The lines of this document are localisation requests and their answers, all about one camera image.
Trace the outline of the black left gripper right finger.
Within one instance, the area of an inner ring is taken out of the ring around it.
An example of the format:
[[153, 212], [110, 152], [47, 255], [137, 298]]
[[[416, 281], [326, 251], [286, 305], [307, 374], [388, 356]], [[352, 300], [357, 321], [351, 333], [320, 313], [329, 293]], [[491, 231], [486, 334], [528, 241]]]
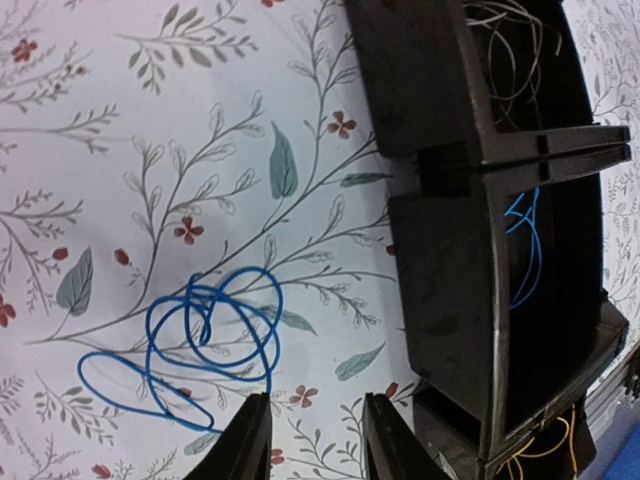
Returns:
[[384, 394], [365, 395], [362, 429], [366, 479], [449, 479]]

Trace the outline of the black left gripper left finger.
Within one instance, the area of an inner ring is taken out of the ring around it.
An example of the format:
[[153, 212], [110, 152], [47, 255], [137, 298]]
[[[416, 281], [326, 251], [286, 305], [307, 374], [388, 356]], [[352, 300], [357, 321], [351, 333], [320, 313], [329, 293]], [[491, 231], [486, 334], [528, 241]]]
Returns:
[[271, 472], [272, 414], [267, 393], [251, 394], [185, 480], [265, 480]]

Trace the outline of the black three-compartment bin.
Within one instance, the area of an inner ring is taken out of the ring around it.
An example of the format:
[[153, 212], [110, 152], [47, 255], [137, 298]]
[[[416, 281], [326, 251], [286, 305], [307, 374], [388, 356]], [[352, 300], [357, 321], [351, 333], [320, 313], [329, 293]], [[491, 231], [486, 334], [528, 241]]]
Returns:
[[461, 479], [575, 479], [586, 392], [628, 323], [602, 284], [600, 174], [631, 157], [593, 118], [559, 1], [350, 1], [389, 199], [417, 435]]

